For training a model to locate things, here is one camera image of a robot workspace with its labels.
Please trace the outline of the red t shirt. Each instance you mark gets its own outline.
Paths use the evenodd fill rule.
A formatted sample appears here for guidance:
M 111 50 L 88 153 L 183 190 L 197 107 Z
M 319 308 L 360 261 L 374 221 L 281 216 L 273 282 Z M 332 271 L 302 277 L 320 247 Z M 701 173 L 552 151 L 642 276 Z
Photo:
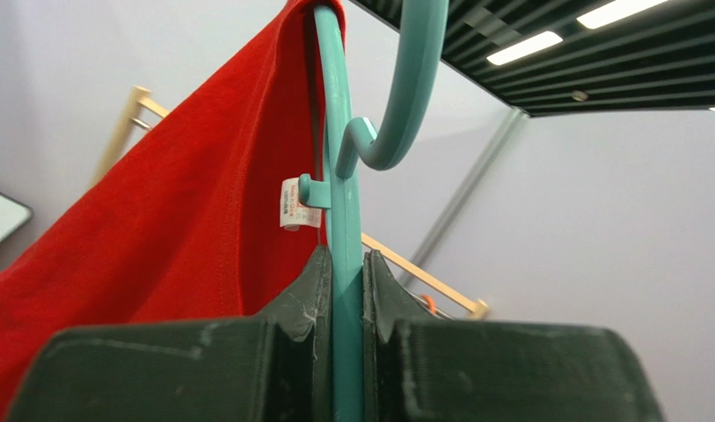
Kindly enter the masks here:
M 250 317 L 323 246 L 279 224 L 321 156 L 316 7 L 287 2 L 0 273 L 0 421 L 57 333 Z

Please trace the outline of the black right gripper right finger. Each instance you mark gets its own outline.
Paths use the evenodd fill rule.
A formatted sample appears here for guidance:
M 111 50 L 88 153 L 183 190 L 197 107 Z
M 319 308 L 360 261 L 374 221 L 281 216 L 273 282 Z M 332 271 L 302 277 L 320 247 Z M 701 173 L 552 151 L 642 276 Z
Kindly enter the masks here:
M 363 261 L 368 421 L 661 421 L 615 331 L 431 315 L 383 255 Z

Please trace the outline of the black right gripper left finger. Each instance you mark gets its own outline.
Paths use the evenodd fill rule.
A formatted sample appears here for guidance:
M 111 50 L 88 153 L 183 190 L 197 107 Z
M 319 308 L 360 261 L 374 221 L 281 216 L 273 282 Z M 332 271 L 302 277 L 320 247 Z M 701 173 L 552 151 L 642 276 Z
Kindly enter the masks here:
M 329 421 L 332 257 L 253 316 L 61 331 L 10 421 Z

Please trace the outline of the teal plastic hanger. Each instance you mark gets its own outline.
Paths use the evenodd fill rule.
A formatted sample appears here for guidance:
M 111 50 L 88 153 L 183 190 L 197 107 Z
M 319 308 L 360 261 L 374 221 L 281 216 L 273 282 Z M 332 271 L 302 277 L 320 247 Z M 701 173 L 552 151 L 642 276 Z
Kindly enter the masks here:
M 362 245 L 358 162 L 397 166 L 417 137 L 441 58 L 449 4 L 405 1 L 398 54 L 382 125 L 352 113 L 342 32 L 335 10 L 314 10 L 325 95 L 323 178 L 299 179 L 300 201 L 325 212 L 332 255 L 332 410 L 336 421 L 365 417 Z

